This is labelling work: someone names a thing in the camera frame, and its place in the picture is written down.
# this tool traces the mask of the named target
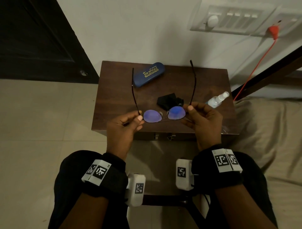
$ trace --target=black wristband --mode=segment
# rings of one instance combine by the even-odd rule
[[[107,169],[106,166],[97,165],[91,172],[92,179],[101,180],[99,186],[85,181],[83,185],[83,193],[93,197],[105,197],[107,199],[124,200],[126,187],[128,185],[128,177],[125,173],[126,163],[119,157],[105,153],[101,160],[111,164]]]
[[[194,188],[203,193],[211,193],[214,189],[242,184],[243,179],[239,171],[220,173],[212,150],[222,149],[222,145],[214,145],[201,151],[192,161]]]

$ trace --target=white marker tag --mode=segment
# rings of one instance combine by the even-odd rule
[[[233,171],[224,149],[212,150],[212,153],[220,173]]]
[[[229,159],[229,162],[233,168],[233,171],[239,171],[240,173],[242,172],[242,168],[241,166],[239,165],[234,153],[232,150],[229,150],[229,149],[224,149],[225,152],[226,152],[226,155]]]
[[[100,162],[92,172],[91,176],[89,177],[88,181],[97,186],[100,186],[104,177],[106,176],[106,173],[110,169],[110,166],[111,164],[108,163],[107,161],[100,160]]]
[[[94,162],[92,163],[92,165],[89,167],[89,169],[87,170],[87,172],[82,177],[82,181],[83,182],[87,181],[90,178],[91,174],[95,170],[96,166],[100,163],[100,161],[101,161],[100,159],[95,159],[94,160]]]

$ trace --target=orange power cord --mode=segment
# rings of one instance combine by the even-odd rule
[[[254,70],[252,71],[252,73],[250,74],[250,76],[247,78],[245,84],[243,85],[243,87],[240,89],[240,91],[238,92],[238,94],[235,96],[234,100],[235,101],[237,99],[237,97],[239,96],[239,94],[242,92],[242,90],[244,89],[246,83],[249,81],[249,79],[251,78],[251,76],[253,75],[253,73],[256,71],[256,69],[258,68],[258,66],[260,65],[261,61],[264,59],[264,57],[268,54],[268,52],[272,49],[272,47],[275,45],[277,39],[278,39],[278,34],[279,34],[279,26],[277,25],[273,25],[271,27],[268,28],[268,31],[271,33],[274,42],[273,44],[270,46],[270,48],[266,51],[266,53],[263,55],[263,57],[261,57],[261,59],[259,60],[258,64],[256,65],[256,67],[254,68]]]

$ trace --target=eyeglasses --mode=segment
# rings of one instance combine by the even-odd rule
[[[194,93],[195,93],[195,88],[196,88],[196,74],[195,74],[195,71],[194,71],[192,60],[190,60],[190,64],[192,66],[192,70],[193,70],[193,74],[194,74],[194,78],[195,78],[193,94],[192,94],[191,101],[190,101],[190,105],[191,105],[192,100],[193,100],[193,96],[194,96]],[[132,95],[133,95],[133,99],[134,99],[137,111],[138,111],[138,113],[140,113],[139,110],[138,110],[138,107],[137,107],[137,103],[136,103],[135,96],[134,96],[134,91],[133,91],[133,74],[134,74],[134,68],[132,68]],[[178,120],[178,119],[184,118],[185,116],[186,116],[186,111],[183,109],[183,107],[175,106],[175,107],[172,107],[168,111],[167,118],[169,120],[165,120],[165,121]],[[158,112],[158,111],[155,111],[155,110],[145,111],[143,117],[144,117],[145,122],[150,122],[150,123],[160,122],[163,119],[167,119],[167,118],[162,117],[161,112]]]

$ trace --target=spray bottle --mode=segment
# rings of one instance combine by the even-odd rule
[[[221,104],[223,100],[229,97],[229,95],[230,94],[228,92],[224,92],[219,96],[214,96],[208,102],[206,102],[206,104],[208,104],[210,107],[216,108]]]

